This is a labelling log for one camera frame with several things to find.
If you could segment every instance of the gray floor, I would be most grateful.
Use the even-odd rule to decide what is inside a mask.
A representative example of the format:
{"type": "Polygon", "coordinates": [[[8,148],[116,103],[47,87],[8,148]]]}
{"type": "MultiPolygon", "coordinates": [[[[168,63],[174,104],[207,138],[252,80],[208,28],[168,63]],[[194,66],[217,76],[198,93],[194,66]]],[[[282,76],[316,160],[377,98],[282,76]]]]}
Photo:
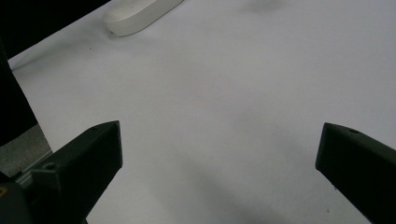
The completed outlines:
{"type": "Polygon", "coordinates": [[[50,145],[37,124],[0,147],[0,171],[5,175],[14,176],[50,152],[50,145]]]}

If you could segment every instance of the white table surface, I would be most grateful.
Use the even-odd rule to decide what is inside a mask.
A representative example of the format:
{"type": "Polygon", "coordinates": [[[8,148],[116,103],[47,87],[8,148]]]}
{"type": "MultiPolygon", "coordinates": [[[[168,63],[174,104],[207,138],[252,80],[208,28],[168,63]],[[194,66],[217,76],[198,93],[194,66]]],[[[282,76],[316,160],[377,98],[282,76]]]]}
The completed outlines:
{"type": "Polygon", "coordinates": [[[56,150],[119,120],[107,223],[369,223],[315,169],[324,122],[396,147],[396,1],[185,0],[115,37],[105,5],[10,60],[56,150]]]}

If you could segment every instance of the screw hole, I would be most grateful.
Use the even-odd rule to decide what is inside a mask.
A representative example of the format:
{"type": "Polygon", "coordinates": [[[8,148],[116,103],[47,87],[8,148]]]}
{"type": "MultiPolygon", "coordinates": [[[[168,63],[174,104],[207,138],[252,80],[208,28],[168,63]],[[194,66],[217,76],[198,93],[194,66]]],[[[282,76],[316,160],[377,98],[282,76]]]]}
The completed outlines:
{"type": "Polygon", "coordinates": [[[353,130],[353,129],[349,129],[349,131],[350,131],[351,133],[359,133],[358,131],[353,130]]]}
{"type": "Polygon", "coordinates": [[[56,164],[53,162],[50,162],[50,163],[43,165],[43,168],[46,170],[56,170],[56,164]]]}

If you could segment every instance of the white object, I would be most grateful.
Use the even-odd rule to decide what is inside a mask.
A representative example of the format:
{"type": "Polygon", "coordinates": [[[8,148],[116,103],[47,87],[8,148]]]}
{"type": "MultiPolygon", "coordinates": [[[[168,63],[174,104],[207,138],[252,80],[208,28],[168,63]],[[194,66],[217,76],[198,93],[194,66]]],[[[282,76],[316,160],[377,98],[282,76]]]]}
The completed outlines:
{"type": "Polygon", "coordinates": [[[120,0],[103,15],[106,28],[117,36],[135,34],[183,0],[120,0]]]}

